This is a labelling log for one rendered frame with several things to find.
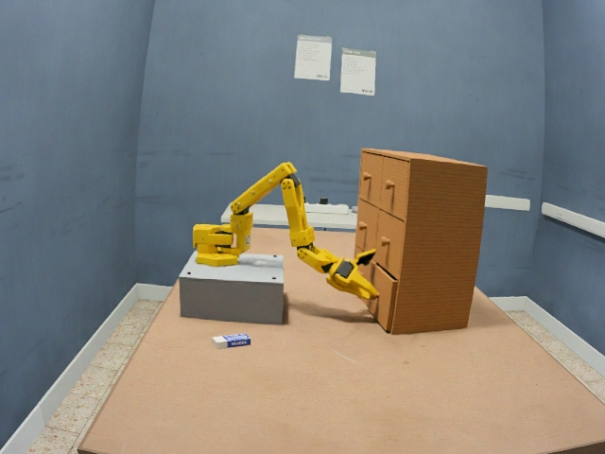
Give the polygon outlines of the blue and white eraser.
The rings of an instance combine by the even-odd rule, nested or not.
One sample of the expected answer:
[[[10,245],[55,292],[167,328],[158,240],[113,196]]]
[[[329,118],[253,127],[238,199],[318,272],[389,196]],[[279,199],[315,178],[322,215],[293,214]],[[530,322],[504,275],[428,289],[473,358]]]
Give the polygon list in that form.
[[[251,345],[251,338],[246,334],[213,337],[212,345],[216,349]]]

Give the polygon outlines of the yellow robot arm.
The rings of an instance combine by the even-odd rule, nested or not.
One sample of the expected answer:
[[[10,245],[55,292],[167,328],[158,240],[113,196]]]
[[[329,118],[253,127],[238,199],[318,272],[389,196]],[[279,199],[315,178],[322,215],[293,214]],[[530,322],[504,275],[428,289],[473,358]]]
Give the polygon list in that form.
[[[302,185],[294,174],[296,172],[291,163],[283,163],[275,168],[231,204],[233,213],[230,214],[230,225],[222,225],[221,230],[218,225],[198,225],[196,263],[212,267],[237,265],[239,255],[251,247],[253,212],[250,212],[250,208],[281,183],[291,247],[297,247],[297,256],[301,261],[319,273],[328,273],[339,258],[313,245],[314,229],[307,224]],[[233,233],[237,235],[236,247],[232,247]]]

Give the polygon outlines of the brown chest of drawers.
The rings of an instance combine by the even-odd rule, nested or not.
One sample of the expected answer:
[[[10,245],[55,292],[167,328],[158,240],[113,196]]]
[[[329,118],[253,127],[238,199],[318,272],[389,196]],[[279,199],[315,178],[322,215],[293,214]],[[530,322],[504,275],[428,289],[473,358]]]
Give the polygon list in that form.
[[[359,200],[377,207],[374,262],[398,279],[391,335],[467,328],[478,266],[487,166],[418,153],[361,149]],[[379,204],[360,196],[362,153],[382,155]],[[396,154],[396,155],[393,155]],[[380,205],[384,157],[408,160],[406,217]],[[405,222],[399,276],[376,259],[379,215]]]

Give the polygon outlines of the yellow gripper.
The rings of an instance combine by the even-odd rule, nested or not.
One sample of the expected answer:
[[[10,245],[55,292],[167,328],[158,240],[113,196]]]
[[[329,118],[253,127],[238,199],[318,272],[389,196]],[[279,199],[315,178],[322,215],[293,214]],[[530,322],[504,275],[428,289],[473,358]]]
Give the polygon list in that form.
[[[343,261],[344,257],[341,257],[338,263],[329,270],[330,275],[326,278],[327,284],[336,287],[338,291],[348,292],[368,300],[370,300],[369,294],[377,296],[377,291],[372,284],[357,272],[358,265],[369,265],[374,255],[375,249],[358,254],[354,261],[350,259]]]

